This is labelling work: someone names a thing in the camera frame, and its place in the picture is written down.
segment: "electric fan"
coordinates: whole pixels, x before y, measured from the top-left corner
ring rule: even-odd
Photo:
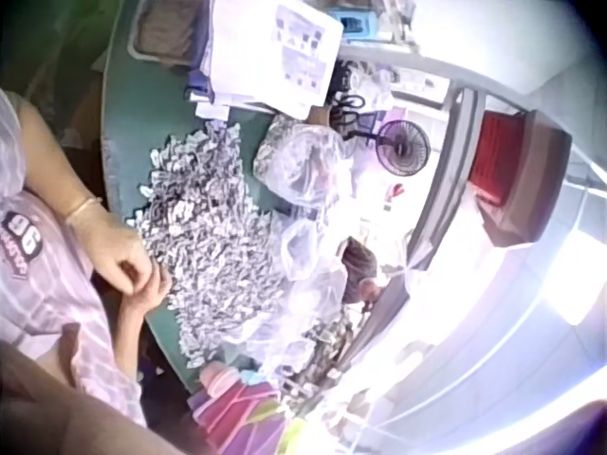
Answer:
[[[389,121],[379,132],[364,133],[351,131],[352,137],[366,137],[376,142],[377,159],[386,170],[394,175],[409,177],[415,175],[428,163],[430,141],[419,125],[408,120]]]

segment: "hand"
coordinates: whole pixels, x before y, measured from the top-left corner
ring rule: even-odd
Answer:
[[[101,204],[68,219],[97,272],[122,294],[132,295],[150,280],[152,262],[138,234]]]
[[[132,296],[124,296],[122,308],[125,311],[145,316],[148,312],[158,308],[167,297],[172,285],[173,280],[166,268],[152,260],[150,280]]]

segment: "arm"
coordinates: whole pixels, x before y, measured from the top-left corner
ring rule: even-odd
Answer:
[[[24,100],[16,108],[24,136],[26,185],[65,218],[94,196],[72,170],[38,110]]]
[[[19,100],[16,111],[23,130],[27,187],[73,227],[100,275],[124,294],[139,290],[152,264],[137,233],[97,202],[36,108]]]
[[[114,358],[120,370],[134,381],[137,381],[139,335],[145,315],[162,303],[171,285],[169,273],[153,261],[152,275],[145,286],[133,296],[122,298],[114,340]]]
[[[139,335],[144,319],[145,316],[141,312],[134,311],[127,305],[120,306],[114,341],[114,358],[118,368],[135,382],[137,382]]]

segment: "striped shirt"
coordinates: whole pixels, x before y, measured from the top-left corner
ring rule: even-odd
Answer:
[[[140,387],[116,365],[91,263],[71,229],[24,190],[22,134],[0,90],[0,339],[34,360],[59,346],[78,390],[145,425]]]

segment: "striped fabric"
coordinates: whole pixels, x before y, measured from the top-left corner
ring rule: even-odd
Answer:
[[[22,130],[0,90],[0,339],[38,359],[59,343],[75,386],[145,426],[140,387],[117,367],[91,263],[73,232],[24,190]]]

